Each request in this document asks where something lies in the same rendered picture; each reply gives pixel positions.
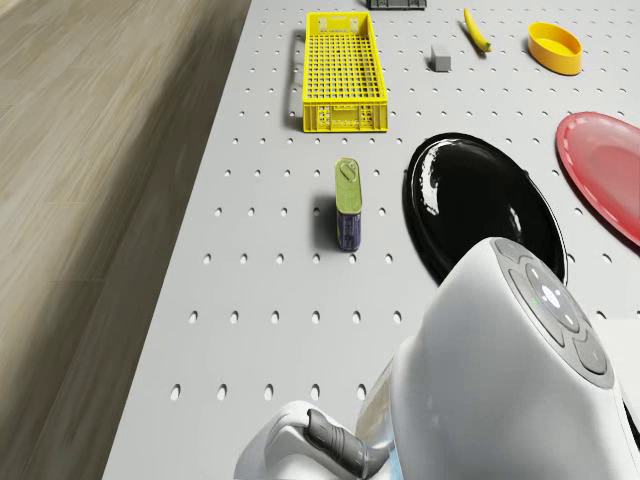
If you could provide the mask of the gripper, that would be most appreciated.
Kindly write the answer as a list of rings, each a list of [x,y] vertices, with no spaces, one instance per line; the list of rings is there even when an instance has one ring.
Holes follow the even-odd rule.
[[[389,480],[389,448],[306,401],[285,404],[240,454],[234,480]]]

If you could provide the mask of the grey cube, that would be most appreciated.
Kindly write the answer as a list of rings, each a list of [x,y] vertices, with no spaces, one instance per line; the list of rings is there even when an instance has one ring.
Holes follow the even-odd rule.
[[[431,69],[434,72],[449,72],[452,69],[452,58],[445,45],[434,44],[431,46]]]

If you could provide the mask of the flat-sided can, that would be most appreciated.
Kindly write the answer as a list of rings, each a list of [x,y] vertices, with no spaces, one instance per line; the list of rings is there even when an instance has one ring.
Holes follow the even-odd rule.
[[[362,191],[359,165],[355,159],[335,163],[336,226],[339,247],[356,251],[361,243]]]

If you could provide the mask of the black plate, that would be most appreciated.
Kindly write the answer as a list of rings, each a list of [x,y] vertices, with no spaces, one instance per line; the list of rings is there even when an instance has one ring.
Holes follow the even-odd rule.
[[[438,282],[489,237],[521,244],[568,280],[567,252],[549,203],[528,172],[480,138],[449,132],[425,139],[406,169],[403,208],[416,251]]]

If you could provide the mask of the yellow basket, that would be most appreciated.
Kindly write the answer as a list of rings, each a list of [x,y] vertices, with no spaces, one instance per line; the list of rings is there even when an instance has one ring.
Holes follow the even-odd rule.
[[[369,13],[307,15],[302,101],[306,132],[388,130],[388,92]]]

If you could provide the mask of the red plate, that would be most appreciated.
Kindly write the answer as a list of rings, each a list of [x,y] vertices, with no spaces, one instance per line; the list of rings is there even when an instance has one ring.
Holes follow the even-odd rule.
[[[584,199],[640,248],[640,128],[609,115],[578,112],[559,123],[555,145]]]

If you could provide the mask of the banana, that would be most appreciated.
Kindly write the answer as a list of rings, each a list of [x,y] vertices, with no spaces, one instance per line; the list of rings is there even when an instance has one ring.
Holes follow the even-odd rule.
[[[471,37],[472,42],[476,46],[476,48],[483,52],[489,53],[492,51],[491,43],[484,37],[480,29],[478,28],[471,10],[469,8],[464,8],[463,10],[464,21],[467,28],[467,31]]]

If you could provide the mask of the yellow bowl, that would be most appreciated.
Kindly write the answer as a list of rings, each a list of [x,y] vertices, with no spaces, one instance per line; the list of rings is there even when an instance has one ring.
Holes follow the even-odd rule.
[[[534,22],[528,27],[528,50],[545,68],[562,75],[582,71],[583,48],[576,36],[551,23]]]

